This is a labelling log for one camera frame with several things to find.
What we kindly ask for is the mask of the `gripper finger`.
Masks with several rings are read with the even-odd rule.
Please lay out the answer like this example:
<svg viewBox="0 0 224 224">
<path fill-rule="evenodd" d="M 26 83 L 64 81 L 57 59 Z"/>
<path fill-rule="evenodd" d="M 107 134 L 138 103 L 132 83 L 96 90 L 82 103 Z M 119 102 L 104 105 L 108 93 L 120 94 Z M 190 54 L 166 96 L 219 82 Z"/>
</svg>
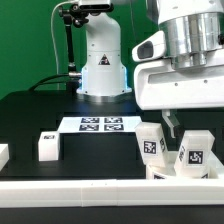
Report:
<svg viewBox="0 0 224 224">
<path fill-rule="evenodd" d="M 180 123 L 176 117 L 176 114 L 177 114 L 176 110 L 164 109 L 162 111 L 162 118 L 168 125 L 172 138 L 177 137 L 176 128 L 180 125 Z"/>
</svg>

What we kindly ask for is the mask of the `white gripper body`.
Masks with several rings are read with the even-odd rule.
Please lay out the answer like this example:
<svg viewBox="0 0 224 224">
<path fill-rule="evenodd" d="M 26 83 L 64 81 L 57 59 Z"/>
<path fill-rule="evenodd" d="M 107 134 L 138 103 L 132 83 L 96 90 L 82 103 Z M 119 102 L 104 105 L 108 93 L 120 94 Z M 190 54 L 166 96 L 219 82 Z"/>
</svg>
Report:
<svg viewBox="0 0 224 224">
<path fill-rule="evenodd" d="M 169 60 L 140 64 L 134 72 L 135 97 L 142 110 L 224 106 L 224 59 L 211 56 L 205 66 L 174 70 Z"/>
</svg>

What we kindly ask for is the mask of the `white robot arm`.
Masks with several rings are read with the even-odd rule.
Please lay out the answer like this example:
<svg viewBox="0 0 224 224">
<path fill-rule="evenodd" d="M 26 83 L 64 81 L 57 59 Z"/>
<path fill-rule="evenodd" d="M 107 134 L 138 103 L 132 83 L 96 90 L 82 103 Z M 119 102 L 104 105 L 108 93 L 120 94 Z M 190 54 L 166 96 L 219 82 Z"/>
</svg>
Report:
<svg viewBox="0 0 224 224">
<path fill-rule="evenodd" d="M 77 93 L 95 102 L 134 92 L 143 110 L 160 110 L 169 126 L 175 109 L 224 106 L 224 0 L 146 0 L 159 30 L 132 50 L 129 88 L 120 59 L 120 27 L 106 15 L 124 0 L 79 0 L 86 23 L 87 62 Z"/>
</svg>

